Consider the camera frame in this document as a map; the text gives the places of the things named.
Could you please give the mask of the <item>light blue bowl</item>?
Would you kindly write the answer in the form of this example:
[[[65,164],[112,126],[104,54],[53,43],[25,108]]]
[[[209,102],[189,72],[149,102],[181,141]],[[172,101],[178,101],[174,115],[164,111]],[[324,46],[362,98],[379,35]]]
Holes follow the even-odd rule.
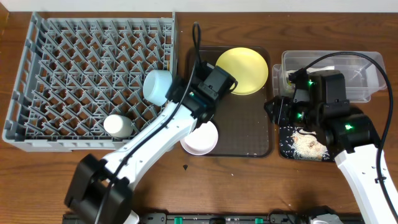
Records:
[[[144,99],[148,102],[162,106],[167,101],[166,94],[172,84],[172,74],[167,70],[150,71],[143,84]]]

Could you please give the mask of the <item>white napkin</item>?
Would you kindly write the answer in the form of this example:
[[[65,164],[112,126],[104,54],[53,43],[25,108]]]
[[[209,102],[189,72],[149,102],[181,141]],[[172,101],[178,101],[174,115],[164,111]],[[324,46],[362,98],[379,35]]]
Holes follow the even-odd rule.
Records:
[[[308,68],[307,69],[307,73],[313,73],[313,72],[318,72],[318,71],[323,71],[323,70],[334,70],[335,67],[334,66],[326,66],[326,67],[322,67],[322,68]]]

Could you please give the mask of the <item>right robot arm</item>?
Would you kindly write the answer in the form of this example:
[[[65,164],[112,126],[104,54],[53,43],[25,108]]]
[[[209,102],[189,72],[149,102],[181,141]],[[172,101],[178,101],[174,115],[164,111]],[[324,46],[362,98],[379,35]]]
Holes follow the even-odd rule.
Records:
[[[292,97],[265,102],[270,120],[315,133],[348,181],[365,223],[397,223],[397,189],[386,166],[382,141],[368,116],[346,97],[338,70],[290,75]]]

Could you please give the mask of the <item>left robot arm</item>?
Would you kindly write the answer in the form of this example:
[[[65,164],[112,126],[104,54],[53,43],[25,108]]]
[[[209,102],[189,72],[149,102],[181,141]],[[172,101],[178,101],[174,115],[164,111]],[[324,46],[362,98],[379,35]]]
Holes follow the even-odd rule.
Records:
[[[219,66],[196,62],[188,82],[166,70],[144,80],[144,98],[166,107],[154,121],[119,149],[98,160],[88,154],[77,165],[65,205],[84,223],[139,223],[131,206],[134,189],[167,151],[201,124],[238,81]]]

